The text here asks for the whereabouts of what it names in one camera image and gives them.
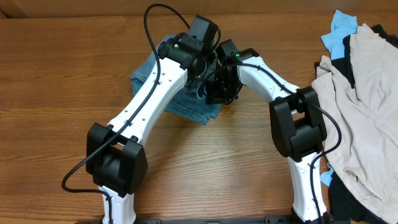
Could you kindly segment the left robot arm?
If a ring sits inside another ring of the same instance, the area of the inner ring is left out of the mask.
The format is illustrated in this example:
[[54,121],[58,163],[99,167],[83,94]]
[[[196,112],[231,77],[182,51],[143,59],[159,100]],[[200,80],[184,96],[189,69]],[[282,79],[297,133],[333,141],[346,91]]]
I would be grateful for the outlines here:
[[134,193],[148,170],[144,146],[159,116],[188,80],[210,71],[218,26],[196,16],[188,32],[154,49],[151,75],[129,104],[106,126],[87,135],[86,171],[103,196],[103,223],[134,223]]

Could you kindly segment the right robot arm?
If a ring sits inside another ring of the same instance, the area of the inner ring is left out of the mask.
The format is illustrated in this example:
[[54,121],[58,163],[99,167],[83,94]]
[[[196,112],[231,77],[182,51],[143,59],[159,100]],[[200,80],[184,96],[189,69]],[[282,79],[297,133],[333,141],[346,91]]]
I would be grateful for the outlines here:
[[316,157],[326,139],[318,96],[310,87],[289,83],[266,65],[254,49],[239,51],[229,39],[216,48],[220,64],[206,78],[207,103],[225,105],[238,99],[243,86],[269,105],[271,136],[287,158],[294,188],[291,223],[331,223],[322,198]]

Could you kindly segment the light blue denim jeans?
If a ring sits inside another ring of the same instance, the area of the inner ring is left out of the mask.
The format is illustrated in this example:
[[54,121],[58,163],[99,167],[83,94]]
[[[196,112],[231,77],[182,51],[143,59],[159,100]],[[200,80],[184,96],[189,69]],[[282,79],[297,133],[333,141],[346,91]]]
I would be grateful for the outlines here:
[[[135,95],[149,77],[155,65],[155,56],[151,52],[145,62],[133,71],[130,76],[132,94]],[[216,119],[221,104],[206,104],[205,84],[202,81],[187,81],[185,86],[169,101],[165,110],[173,114],[206,125],[212,118]]]

